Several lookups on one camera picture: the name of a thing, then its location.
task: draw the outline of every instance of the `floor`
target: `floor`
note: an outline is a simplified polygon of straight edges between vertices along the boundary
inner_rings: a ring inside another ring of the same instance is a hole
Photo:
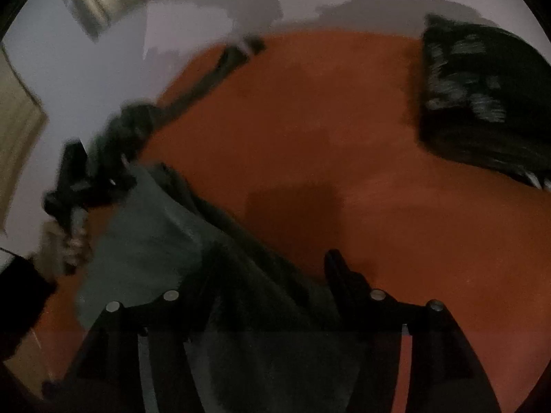
[[[417,37],[428,12],[509,30],[551,60],[551,44],[522,0],[155,0],[93,42],[62,0],[29,0],[4,38],[49,123],[23,169],[0,245],[37,247],[45,190],[63,143],[87,144],[122,103],[151,99],[198,50],[247,32],[337,26]]]

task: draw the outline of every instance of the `metal bolt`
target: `metal bolt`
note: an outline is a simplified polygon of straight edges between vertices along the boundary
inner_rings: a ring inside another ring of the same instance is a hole
[[[117,312],[120,306],[121,304],[118,301],[111,301],[105,306],[105,310],[111,313]]]
[[[429,301],[429,307],[432,310],[436,310],[437,312],[441,312],[441,311],[444,310],[444,303],[442,303],[441,301],[438,301],[437,299],[432,299],[431,301]]]
[[[180,294],[176,290],[169,290],[168,292],[165,292],[163,295],[163,298],[166,301],[176,301]]]
[[[386,298],[386,293],[384,290],[374,288],[370,292],[369,296],[371,297],[371,299],[374,299],[375,301],[382,301]]]

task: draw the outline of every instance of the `gray cloth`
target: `gray cloth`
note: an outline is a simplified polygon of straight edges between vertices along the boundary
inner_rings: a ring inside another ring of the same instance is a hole
[[[135,166],[132,174],[137,184],[78,294],[83,326],[112,300],[136,306],[179,287],[193,300],[215,272],[214,305],[186,345],[206,411],[344,411],[364,348],[341,332],[329,289],[195,196],[172,169]]]

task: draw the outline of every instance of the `beige curtain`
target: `beige curtain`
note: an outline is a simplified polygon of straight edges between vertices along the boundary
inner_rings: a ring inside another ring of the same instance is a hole
[[[23,164],[45,121],[46,115],[0,47],[0,230]]]

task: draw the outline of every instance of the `folded cloth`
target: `folded cloth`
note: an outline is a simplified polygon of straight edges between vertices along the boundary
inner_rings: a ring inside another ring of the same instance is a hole
[[[551,66],[502,29],[427,21],[421,141],[443,158],[551,190]]]
[[[203,313],[203,281],[215,273],[214,303],[186,345],[205,410],[344,411],[364,346],[341,332],[329,288],[197,197],[174,170],[131,172],[136,185],[87,266],[81,323],[91,327],[112,300],[136,306],[176,288]]]

